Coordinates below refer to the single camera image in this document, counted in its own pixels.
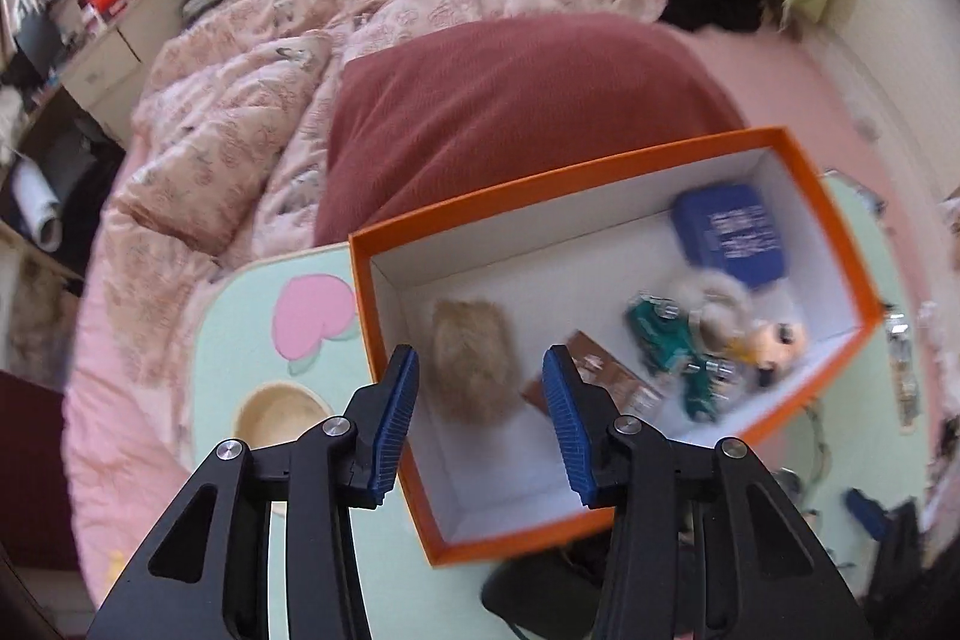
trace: beige fluffy item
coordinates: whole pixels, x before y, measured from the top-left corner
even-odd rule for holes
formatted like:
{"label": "beige fluffy item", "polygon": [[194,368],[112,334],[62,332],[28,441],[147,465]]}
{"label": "beige fluffy item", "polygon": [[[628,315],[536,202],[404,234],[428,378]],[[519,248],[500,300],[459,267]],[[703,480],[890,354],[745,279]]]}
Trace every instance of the beige fluffy item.
{"label": "beige fluffy item", "polygon": [[746,336],[752,320],[750,292],[726,272],[687,269],[667,287],[666,296],[685,313],[700,314],[701,336],[717,352]]}
{"label": "beige fluffy item", "polygon": [[496,304],[438,301],[431,369],[424,390],[444,418],[490,426],[523,404],[510,327]]}

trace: plush toy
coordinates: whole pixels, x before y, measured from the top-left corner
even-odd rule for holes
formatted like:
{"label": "plush toy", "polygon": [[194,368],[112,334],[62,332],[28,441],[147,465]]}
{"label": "plush toy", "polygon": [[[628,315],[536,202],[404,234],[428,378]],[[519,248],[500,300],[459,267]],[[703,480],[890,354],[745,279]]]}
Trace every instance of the plush toy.
{"label": "plush toy", "polygon": [[421,389],[444,418],[491,426],[522,407],[510,326],[496,304],[438,301],[432,359]]}
{"label": "plush toy", "polygon": [[690,317],[698,352],[726,356],[747,335],[752,300],[747,287],[720,269],[688,269],[667,287],[666,298]]}
{"label": "plush toy", "polygon": [[806,350],[806,330],[800,323],[758,321],[750,334],[752,360],[760,370],[757,384],[768,389]]}

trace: pink heart graphic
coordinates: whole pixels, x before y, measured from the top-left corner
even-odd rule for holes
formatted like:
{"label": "pink heart graphic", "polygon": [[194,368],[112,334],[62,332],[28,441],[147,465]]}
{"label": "pink heart graphic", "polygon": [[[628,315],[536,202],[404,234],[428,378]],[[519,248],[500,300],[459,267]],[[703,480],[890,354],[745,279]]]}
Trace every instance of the pink heart graphic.
{"label": "pink heart graphic", "polygon": [[316,354],[323,340],[347,332],[355,319],[353,290],[339,277],[294,277],[283,287],[274,306],[274,347],[289,362],[299,362]]}

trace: red pillow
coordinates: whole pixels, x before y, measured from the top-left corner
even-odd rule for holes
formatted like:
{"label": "red pillow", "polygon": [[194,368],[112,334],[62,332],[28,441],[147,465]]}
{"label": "red pillow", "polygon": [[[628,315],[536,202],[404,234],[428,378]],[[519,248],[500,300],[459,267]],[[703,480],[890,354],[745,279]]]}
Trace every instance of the red pillow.
{"label": "red pillow", "polygon": [[316,244],[509,180],[743,126],[660,25],[613,14],[458,25],[347,64]]}

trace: blue gripper pad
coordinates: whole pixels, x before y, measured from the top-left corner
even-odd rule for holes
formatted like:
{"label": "blue gripper pad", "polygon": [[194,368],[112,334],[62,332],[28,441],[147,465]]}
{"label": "blue gripper pad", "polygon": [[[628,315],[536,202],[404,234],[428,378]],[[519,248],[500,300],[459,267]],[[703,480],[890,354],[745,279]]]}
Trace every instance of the blue gripper pad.
{"label": "blue gripper pad", "polygon": [[544,356],[544,397],[570,488],[580,495],[580,501],[590,506],[597,496],[597,484],[590,468],[590,440],[563,379],[563,368],[549,351]]}
{"label": "blue gripper pad", "polygon": [[419,357],[416,351],[410,350],[400,367],[397,384],[391,390],[390,401],[373,439],[373,469],[367,488],[376,498],[376,504],[383,504],[384,497],[397,480],[397,467],[400,466],[400,454],[414,414],[418,389]]}
{"label": "blue gripper pad", "polygon": [[721,269],[756,290],[784,277],[771,215],[750,185],[712,185],[677,197],[670,210],[690,266]]}

